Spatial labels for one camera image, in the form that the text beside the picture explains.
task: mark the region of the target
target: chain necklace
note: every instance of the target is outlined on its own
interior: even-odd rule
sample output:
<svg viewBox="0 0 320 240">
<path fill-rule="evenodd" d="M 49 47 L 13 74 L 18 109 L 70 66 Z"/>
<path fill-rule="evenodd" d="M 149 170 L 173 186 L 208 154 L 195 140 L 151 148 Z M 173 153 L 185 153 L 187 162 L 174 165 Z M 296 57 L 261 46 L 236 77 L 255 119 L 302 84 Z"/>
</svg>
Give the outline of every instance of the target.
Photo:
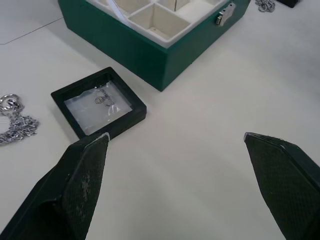
<svg viewBox="0 0 320 240">
<path fill-rule="evenodd" d="M 39 122 L 30 116 L 21 116 L 24 106 L 15 94 L 0 97 L 0 115 L 10 120 L 9 130 L 0 133 L 0 146 L 22 140 L 26 136 L 36 135 Z"/>
<path fill-rule="evenodd" d="M 262 13 L 272 13 L 276 7 L 274 0 L 255 0 L 255 4 L 259 6 L 259 11 Z"/>
</svg>

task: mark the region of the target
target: green jewelry box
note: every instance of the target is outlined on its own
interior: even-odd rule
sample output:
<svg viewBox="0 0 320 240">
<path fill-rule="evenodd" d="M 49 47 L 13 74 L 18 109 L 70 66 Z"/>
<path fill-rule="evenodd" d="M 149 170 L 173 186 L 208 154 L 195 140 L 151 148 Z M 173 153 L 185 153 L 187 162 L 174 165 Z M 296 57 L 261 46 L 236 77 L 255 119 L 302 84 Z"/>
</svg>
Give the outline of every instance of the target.
<svg viewBox="0 0 320 240">
<path fill-rule="evenodd" d="M 226 0 L 218 10 L 167 48 L 86 0 L 58 2 L 70 30 L 159 91 L 163 91 L 245 14 L 250 0 Z"/>
</svg>

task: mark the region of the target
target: white table surface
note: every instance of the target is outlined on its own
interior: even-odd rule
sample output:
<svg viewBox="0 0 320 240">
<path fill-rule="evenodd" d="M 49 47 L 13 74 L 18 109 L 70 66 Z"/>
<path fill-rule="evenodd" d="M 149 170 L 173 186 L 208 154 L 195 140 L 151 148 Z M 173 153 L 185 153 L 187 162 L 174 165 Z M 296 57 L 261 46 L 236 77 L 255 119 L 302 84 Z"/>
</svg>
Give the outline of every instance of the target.
<svg viewBox="0 0 320 240">
<path fill-rule="evenodd" d="M 15 93 L 38 135 L 0 148 L 0 231 L 77 140 L 50 93 L 113 67 L 146 119 L 110 146 L 88 240 L 284 240 L 243 143 L 256 132 L 320 164 L 320 7 L 246 15 L 164 92 L 58 20 L 0 45 L 0 96 Z M 0 118 L 5 129 L 6 119 Z"/>
</svg>

